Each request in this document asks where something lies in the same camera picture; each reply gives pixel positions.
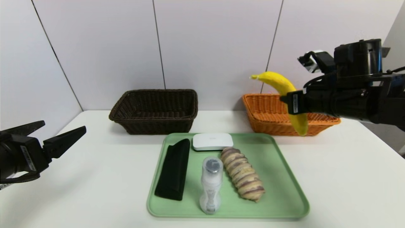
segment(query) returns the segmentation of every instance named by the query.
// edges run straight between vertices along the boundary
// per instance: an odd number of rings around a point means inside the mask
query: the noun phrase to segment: green tray
[[[183,200],[168,200],[155,196],[155,188],[162,170],[167,147],[188,138],[192,133],[174,133],[163,142],[158,166],[149,192],[147,208],[156,217],[205,218],[300,218],[309,213],[309,203],[274,139],[261,133],[231,134],[234,147],[241,150],[259,174],[266,193],[258,203],[241,198],[224,170],[220,190],[221,207],[214,215],[206,215],[200,208],[199,198],[202,163],[208,156],[219,157],[219,151],[197,152],[192,146],[188,159]]]

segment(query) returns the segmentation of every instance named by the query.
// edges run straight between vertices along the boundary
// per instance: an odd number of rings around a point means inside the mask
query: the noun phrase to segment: striped bread roll
[[[242,198],[258,202],[265,193],[263,182],[240,150],[225,148],[221,160]]]

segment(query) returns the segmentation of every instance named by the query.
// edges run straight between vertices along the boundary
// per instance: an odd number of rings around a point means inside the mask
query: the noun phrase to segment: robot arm
[[[381,39],[360,40],[335,48],[334,58],[323,51],[307,52],[299,62],[324,75],[304,85],[304,90],[281,97],[289,114],[323,113],[371,123],[395,125],[405,131],[405,67],[382,72],[389,48]]]
[[[42,148],[38,139],[28,135],[44,125],[44,121],[37,121],[0,131],[0,190],[38,179],[53,158],[62,156],[86,133],[85,126],[79,127],[45,140]],[[10,178],[18,172],[26,173]]]

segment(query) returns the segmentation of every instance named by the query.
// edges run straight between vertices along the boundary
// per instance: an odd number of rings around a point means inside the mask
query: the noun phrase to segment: orange wicker basket
[[[280,101],[280,95],[245,94],[243,103],[254,132],[273,136],[298,136],[291,125],[285,104]],[[339,123],[339,118],[309,113],[307,136],[315,136]]]

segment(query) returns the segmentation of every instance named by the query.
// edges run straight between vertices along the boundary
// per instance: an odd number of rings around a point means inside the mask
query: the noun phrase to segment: wicker basket
[[[254,132],[273,136],[298,136],[279,95],[245,94],[243,96],[250,125]],[[307,136],[315,136],[326,128],[339,124],[340,119],[323,114],[308,114]]]
[[[131,135],[189,132],[198,112],[194,90],[132,90],[124,93],[109,118]]]

